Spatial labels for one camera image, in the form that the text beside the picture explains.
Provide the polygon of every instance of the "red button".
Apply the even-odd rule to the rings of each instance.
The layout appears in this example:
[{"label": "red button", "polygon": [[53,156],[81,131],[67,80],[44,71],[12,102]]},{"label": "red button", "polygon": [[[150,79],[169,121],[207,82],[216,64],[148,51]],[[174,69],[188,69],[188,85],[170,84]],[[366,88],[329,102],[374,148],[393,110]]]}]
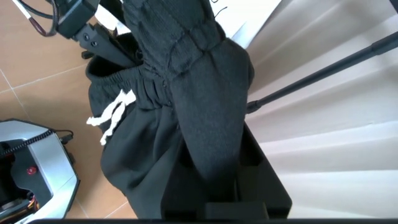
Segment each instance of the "red button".
[{"label": "red button", "polygon": [[37,168],[36,167],[29,167],[28,169],[27,169],[27,173],[29,174],[29,175],[33,175],[33,174],[35,174],[37,172]]}]

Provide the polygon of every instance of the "bolt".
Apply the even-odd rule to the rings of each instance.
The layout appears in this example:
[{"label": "bolt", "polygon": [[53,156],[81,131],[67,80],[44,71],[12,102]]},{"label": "bolt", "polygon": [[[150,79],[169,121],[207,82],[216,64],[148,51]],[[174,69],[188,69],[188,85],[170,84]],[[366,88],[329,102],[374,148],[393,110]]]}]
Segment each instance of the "bolt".
[{"label": "bolt", "polygon": [[34,166],[31,166],[31,167],[29,167],[26,171],[27,171],[27,173],[28,173],[29,175],[33,175],[33,174],[35,174],[35,173],[37,172],[37,168],[34,167]]},{"label": "bolt", "polygon": [[90,36],[86,33],[83,34],[83,38],[85,41],[89,41],[90,40]]}]

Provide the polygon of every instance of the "floor tile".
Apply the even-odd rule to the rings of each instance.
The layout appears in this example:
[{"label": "floor tile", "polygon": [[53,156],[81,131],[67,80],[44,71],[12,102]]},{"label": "floor tile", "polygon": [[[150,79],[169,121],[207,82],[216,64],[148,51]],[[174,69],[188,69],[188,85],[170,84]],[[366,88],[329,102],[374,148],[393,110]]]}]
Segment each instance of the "floor tile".
[{"label": "floor tile", "polygon": [[3,77],[2,73],[0,72],[0,92],[9,90],[10,86],[8,85],[6,79]]},{"label": "floor tile", "polygon": [[77,201],[75,200],[72,204],[72,207],[70,208],[70,211],[67,213],[66,218],[81,219],[81,218],[87,218],[87,216],[81,209],[79,203],[77,203]]},{"label": "floor tile", "polygon": [[[25,2],[42,12],[52,12],[44,0]],[[0,68],[13,87],[87,62],[81,59],[83,49],[75,41],[59,34],[46,38],[37,33],[11,0],[0,1],[0,21]],[[37,18],[37,21],[49,30],[51,20]]]},{"label": "floor tile", "polygon": [[101,132],[86,125],[91,116],[89,85],[85,67],[80,67],[14,90],[33,122],[75,132],[66,147],[76,160],[75,169],[81,180],[76,197],[90,218],[104,218],[126,199],[100,169]]},{"label": "floor tile", "polygon": [[107,218],[123,218],[123,219],[132,219],[137,218],[137,215],[131,209],[130,204],[126,203],[115,212],[113,212]]},{"label": "floor tile", "polygon": [[0,93],[0,106],[0,120],[10,118],[29,120],[11,90]]}]

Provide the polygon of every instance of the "white drawstring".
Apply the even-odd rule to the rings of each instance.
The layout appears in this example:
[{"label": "white drawstring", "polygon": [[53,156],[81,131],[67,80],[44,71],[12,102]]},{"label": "white drawstring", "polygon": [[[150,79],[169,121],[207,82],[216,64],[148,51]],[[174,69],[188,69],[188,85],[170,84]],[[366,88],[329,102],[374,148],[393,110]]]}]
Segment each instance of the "white drawstring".
[{"label": "white drawstring", "polygon": [[125,94],[125,92],[121,90],[116,99],[114,99],[114,101],[105,108],[99,118],[90,117],[87,119],[86,123],[92,126],[98,126],[102,123],[107,122],[109,119],[111,120],[111,126],[104,132],[100,140],[102,146],[106,144],[106,138],[108,136],[112,136],[113,131],[118,125],[120,119],[122,118],[126,107],[133,103],[135,100],[136,96],[132,92],[132,90],[130,90],[127,94]]}]

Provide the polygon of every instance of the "white curtain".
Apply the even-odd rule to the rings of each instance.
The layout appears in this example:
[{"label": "white curtain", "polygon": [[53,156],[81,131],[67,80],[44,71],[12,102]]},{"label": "white curtain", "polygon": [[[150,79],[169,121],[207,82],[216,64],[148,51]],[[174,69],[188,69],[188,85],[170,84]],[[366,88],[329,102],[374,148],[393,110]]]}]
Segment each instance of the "white curtain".
[{"label": "white curtain", "polygon": [[[249,101],[398,31],[388,0],[283,0],[248,47]],[[249,114],[289,218],[398,217],[398,49]]]}]

